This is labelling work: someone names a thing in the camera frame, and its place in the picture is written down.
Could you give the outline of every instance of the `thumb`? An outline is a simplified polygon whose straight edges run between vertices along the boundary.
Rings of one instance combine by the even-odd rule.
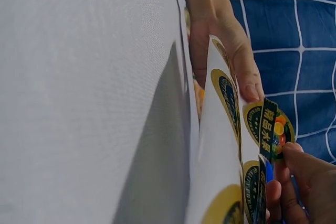
[[[335,170],[334,165],[304,153],[299,144],[286,143],[282,152],[291,173],[310,187],[320,178],[320,174]]]
[[[264,99],[260,73],[250,46],[243,44],[233,55],[233,67],[240,92],[247,102]]]

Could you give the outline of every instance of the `gold border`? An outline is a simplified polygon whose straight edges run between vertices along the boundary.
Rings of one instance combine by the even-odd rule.
[[[216,39],[212,39],[212,43],[214,44],[214,46],[217,48],[217,51],[219,52],[219,54],[221,55],[221,57],[224,59],[227,67],[229,68],[229,72],[230,72],[230,76],[233,80],[233,83],[234,83],[234,87],[236,89],[236,91],[238,92],[238,89],[237,89],[237,78],[236,78],[236,74],[235,74],[235,71],[232,67],[232,64],[231,64],[231,61],[226,53],[226,49],[225,47],[223,46],[223,44],[216,40]]]
[[[232,205],[236,202],[240,202],[240,209],[242,209],[243,193],[241,190],[240,186],[232,184],[220,191],[206,210],[202,224],[222,224]]]
[[[252,168],[253,166],[257,166],[258,167],[258,171],[259,171],[259,161],[257,160],[250,160],[247,161],[244,165],[243,165],[243,171],[244,171],[244,181],[243,181],[243,189],[244,189],[244,209],[245,209],[245,214],[246,214],[246,218],[248,220],[249,224],[253,223],[252,217],[250,215],[250,212],[248,211],[248,207],[247,207],[247,201],[246,201],[246,196],[245,196],[245,178],[246,178],[246,174],[247,171]]]
[[[250,104],[246,105],[246,106],[243,108],[243,109],[244,109],[244,111],[243,111],[243,118],[244,118],[245,127],[247,128],[248,133],[250,133],[251,138],[252,138],[253,141],[256,143],[256,145],[259,147],[259,143],[258,143],[257,140],[255,139],[255,137],[254,137],[254,135],[253,135],[253,133],[252,133],[252,131],[251,131],[249,125],[248,125],[248,121],[247,121],[247,113],[248,113],[251,109],[253,109],[253,108],[257,107],[257,106],[261,106],[261,109],[262,109],[262,107],[263,107],[263,102],[250,103]]]
[[[222,105],[223,105],[223,107],[224,107],[224,109],[226,111],[226,114],[228,115],[228,118],[229,118],[230,123],[231,123],[231,127],[232,127],[233,132],[234,132],[235,137],[236,137],[236,141],[237,141],[238,147],[240,149],[241,148],[241,139],[240,139],[238,133],[236,132],[236,128],[235,128],[235,125],[233,123],[233,118],[232,118],[232,116],[230,114],[230,111],[229,111],[229,109],[227,107],[226,102],[224,101],[224,97],[223,97],[223,94],[221,92],[221,89],[220,89],[220,86],[219,86],[219,82],[218,82],[218,80],[219,80],[220,77],[226,78],[228,80],[228,82],[232,85],[232,90],[233,90],[233,93],[234,93],[234,96],[235,96],[235,106],[236,106],[236,114],[238,115],[237,116],[237,121],[238,121],[238,120],[240,120],[240,111],[239,111],[237,91],[234,88],[234,85],[233,85],[231,79],[223,71],[221,71],[220,69],[216,69],[216,68],[211,71],[212,84],[213,84],[213,86],[214,86],[214,88],[216,90],[216,93],[217,93],[217,95],[218,95],[218,97],[219,97],[219,99],[220,99],[220,101],[221,101],[221,103],[222,103]],[[241,134],[241,132],[242,132],[242,127],[241,126],[240,126],[240,129],[238,129],[238,131],[240,131],[240,134]]]
[[[243,117],[244,117],[245,127],[247,128],[248,133],[250,134],[251,138],[252,138],[253,141],[256,143],[256,145],[259,146],[259,143],[258,143],[257,140],[254,138],[253,133],[252,133],[252,131],[251,131],[249,125],[248,125],[248,121],[247,121],[247,113],[248,113],[251,109],[253,109],[253,108],[257,107],[257,106],[261,106],[261,109],[262,109],[262,107],[263,107],[263,102],[250,103],[250,104],[244,106],[244,108],[243,108],[243,109],[244,109],[244,111],[243,111]],[[277,110],[277,113],[280,113],[281,115],[283,115],[283,116],[285,117],[285,119],[286,119],[286,122],[288,122],[288,128],[289,128],[290,135],[291,135],[291,140],[290,140],[290,141],[291,141],[292,143],[294,143],[294,142],[295,142],[295,133],[294,133],[294,128],[293,128],[292,123],[290,122],[290,120],[288,119],[288,117],[286,116],[286,114],[283,113],[283,111],[280,110],[279,108],[278,108],[278,110]]]

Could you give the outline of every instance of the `fruit label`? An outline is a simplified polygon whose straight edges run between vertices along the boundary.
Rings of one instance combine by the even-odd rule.
[[[258,200],[259,163],[256,160],[247,161],[244,170],[244,200],[245,213],[248,223],[254,220],[254,213]]]
[[[242,191],[238,185],[222,190],[208,207],[202,224],[243,224]]]
[[[253,223],[266,223],[266,165],[264,158],[259,155],[258,199]]]
[[[263,102],[258,103],[251,103],[244,107],[243,111],[243,117],[244,122],[247,127],[248,132],[250,133],[250,136],[254,140],[254,142],[260,146],[260,137],[262,137],[263,133],[260,129],[263,129],[263,122],[264,127],[270,127],[268,125],[269,120],[264,121],[265,117],[268,117],[269,114],[264,114],[263,121],[261,121],[261,115],[263,113]],[[282,155],[282,146],[286,142],[295,142],[295,133],[294,128],[289,121],[288,117],[279,109],[277,108],[277,112],[275,113],[275,120],[274,120],[274,126],[273,126],[273,136],[272,141],[270,145],[271,153],[272,153],[272,162],[274,162],[277,159],[283,158]]]
[[[232,64],[227,56],[227,53],[226,53],[226,50],[225,48],[222,46],[222,44],[216,40],[216,39],[212,39],[212,43],[215,45],[215,47],[217,48],[219,54],[221,55],[221,57],[224,59],[226,65],[228,66],[229,68],[229,72],[230,72],[230,75],[232,77],[232,80],[235,84],[235,88],[237,86],[237,79],[236,79],[236,75],[235,75],[235,72],[233,70],[233,67],[232,67]]]
[[[265,98],[262,107],[259,127],[259,153],[269,162],[272,162],[274,123],[278,106]]]
[[[213,69],[211,71],[211,81],[228,115],[240,150],[242,132],[240,128],[238,94],[235,89],[235,85],[232,83],[230,78],[219,69]]]
[[[259,155],[259,161],[244,164],[244,204],[247,221],[265,223],[266,217],[266,165]]]

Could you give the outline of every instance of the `white paper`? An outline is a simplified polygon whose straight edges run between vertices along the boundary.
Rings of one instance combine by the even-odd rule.
[[[242,163],[239,160],[237,137],[229,115],[215,90],[211,73],[214,69],[218,69],[226,74],[232,83],[234,83],[234,78],[230,75],[229,67],[217,50],[213,39],[220,41],[217,37],[210,35],[198,156],[195,158],[196,162],[191,171],[193,177],[191,178],[186,224],[208,224],[203,221],[204,216],[216,196],[230,185],[239,186],[242,190],[242,163],[250,160],[257,161],[259,154],[259,147],[251,138],[243,119],[243,106],[246,105],[246,102],[237,92],[240,110]],[[244,219],[244,223],[248,223],[246,216]]]

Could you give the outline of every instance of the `hand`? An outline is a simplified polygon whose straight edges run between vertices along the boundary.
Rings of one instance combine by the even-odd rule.
[[[275,164],[276,180],[266,188],[269,223],[336,223],[336,166],[304,153],[299,144],[287,143],[282,151],[285,162]],[[309,216],[298,204],[291,173]]]
[[[262,100],[263,87],[250,42],[233,15],[223,18],[196,17],[191,20],[189,48],[197,82],[204,88],[209,34],[217,36],[222,41],[234,68],[243,98],[247,102]]]

